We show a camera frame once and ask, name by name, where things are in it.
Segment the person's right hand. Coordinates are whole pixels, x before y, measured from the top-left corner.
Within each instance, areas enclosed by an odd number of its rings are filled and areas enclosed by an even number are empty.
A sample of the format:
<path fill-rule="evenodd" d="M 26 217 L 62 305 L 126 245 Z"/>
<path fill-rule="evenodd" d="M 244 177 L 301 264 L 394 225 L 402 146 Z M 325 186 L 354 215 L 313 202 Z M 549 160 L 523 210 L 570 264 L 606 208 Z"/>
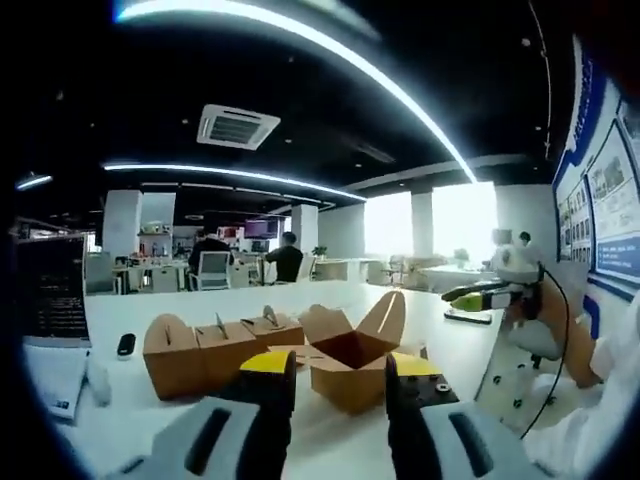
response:
<path fill-rule="evenodd" d="M 536 320 L 543 307 L 541 296 L 521 297 L 511 306 L 511 318 L 521 326 L 527 321 Z"/>

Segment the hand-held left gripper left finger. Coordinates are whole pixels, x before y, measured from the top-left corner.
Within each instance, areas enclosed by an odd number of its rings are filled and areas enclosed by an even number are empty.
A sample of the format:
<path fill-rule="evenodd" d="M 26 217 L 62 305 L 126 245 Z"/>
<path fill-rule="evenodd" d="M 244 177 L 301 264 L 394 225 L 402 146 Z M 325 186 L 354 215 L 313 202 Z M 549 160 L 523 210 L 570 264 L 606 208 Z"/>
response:
<path fill-rule="evenodd" d="M 296 353 L 269 351 L 155 435 L 121 479 L 279 479 L 291 442 Z"/>

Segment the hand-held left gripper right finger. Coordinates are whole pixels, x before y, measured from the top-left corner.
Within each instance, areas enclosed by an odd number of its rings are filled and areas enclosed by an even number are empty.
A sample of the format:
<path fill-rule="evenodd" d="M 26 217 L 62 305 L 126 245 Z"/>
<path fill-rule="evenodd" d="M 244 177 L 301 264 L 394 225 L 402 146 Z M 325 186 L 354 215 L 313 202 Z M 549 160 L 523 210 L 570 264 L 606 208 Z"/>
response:
<path fill-rule="evenodd" d="M 544 479 L 521 441 L 458 399 L 427 359 L 391 353 L 385 366 L 388 444 L 398 479 Z"/>

